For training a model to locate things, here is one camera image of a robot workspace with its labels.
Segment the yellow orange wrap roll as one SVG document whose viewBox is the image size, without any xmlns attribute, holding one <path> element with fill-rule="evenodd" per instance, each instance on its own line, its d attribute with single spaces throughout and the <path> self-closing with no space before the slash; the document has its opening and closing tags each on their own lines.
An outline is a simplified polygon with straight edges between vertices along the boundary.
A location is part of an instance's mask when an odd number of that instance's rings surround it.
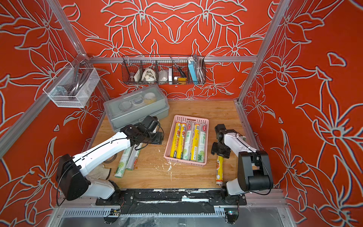
<svg viewBox="0 0 363 227">
<path fill-rule="evenodd" d="M 223 185 L 223 163 L 224 158 L 221 156 L 217 156 L 216 159 L 216 185 L 222 186 Z"/>
</svg>

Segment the green white wrap roll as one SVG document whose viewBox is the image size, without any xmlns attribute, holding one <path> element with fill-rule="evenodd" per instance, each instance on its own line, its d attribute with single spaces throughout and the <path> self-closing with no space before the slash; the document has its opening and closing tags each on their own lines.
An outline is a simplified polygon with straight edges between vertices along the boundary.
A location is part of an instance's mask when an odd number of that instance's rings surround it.
<svg viewBox="0 0 363 227">
<path fill-rule="evenodd" d="M 201 124 L 199 131 L 199 146 L 197 154 L 197 161 L 200 163 L 203 163 L 205 158 L 206 131 L 207 131 L 206 124 Z"/>
</svg>

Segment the silver green wrap roll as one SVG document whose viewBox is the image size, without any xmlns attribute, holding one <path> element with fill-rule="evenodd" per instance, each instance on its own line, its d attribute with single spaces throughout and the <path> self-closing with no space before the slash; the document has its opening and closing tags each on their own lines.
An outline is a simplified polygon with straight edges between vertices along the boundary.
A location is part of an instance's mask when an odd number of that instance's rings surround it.
<svg viewBox="0 0 363 227">
<path fill-rule="evenodd" d="M 129 160 L 126 165 L 126 170 L 134 170 L 138 157 L 140 155 L 141 148 L 143 146 L 143 143 L 140 143 L 139 145 L 135 145 L 131 151 L 131 155 L 129 157 Z"/>
</svg>

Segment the silver foil wrap roll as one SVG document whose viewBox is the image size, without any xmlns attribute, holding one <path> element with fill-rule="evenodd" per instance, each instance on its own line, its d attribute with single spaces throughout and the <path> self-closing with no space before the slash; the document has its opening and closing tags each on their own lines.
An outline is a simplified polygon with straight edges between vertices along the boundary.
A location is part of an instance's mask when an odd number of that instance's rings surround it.
<svg viewBox="0 0 363 227">
<path fill-rule="evenodd" d="M 190 161 L 191 159 L 191 150 L 192 150 L 192 140 L 194 135 L 194 122 L 187 123 L 187 131 L 185 136 L 185 143 L 183 148 L 182 159 Z"/>
</svg>

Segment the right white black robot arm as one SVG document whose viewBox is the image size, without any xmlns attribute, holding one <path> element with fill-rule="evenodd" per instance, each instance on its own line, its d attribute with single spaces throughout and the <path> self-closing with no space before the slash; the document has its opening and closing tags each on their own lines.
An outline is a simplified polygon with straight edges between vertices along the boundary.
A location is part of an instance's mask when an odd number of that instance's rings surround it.
<svg viewBox="0 0 363 227">
<path fill-rule="evenodd" d="M 226 129 L 224 124 L 215 127 L 217 141 L 213 143 L 211 154 L 228 159 L 231 152 L 238 158 L 237 178 L 224 183 L 222 195 L 235 196 L 245 193 L 273 189 L 273 175 L 267 152 L 251 147 L 243 136 L 235 130 Z"/>
</svg>

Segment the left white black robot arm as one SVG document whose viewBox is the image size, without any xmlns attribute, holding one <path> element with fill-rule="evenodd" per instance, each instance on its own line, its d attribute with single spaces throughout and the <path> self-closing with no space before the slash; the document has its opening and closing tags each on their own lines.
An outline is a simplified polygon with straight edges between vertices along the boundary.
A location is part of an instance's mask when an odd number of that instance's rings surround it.
<svg viewBox="0 0 363 227">
<path fill-rule="evenodd" d="M 108 158 L 135 145 L 161 144 L 164 132 L 159 131 L 159 127 L 158 118 L 149 115 L 141 123 L 121 128 L 114 136 L 87 151 L 60 157 L 56 181 L 65 200 L 86 196 L 119 203 L 122 196 L 117 184 L 93 178 L 90 172 Z"/>
</svg>

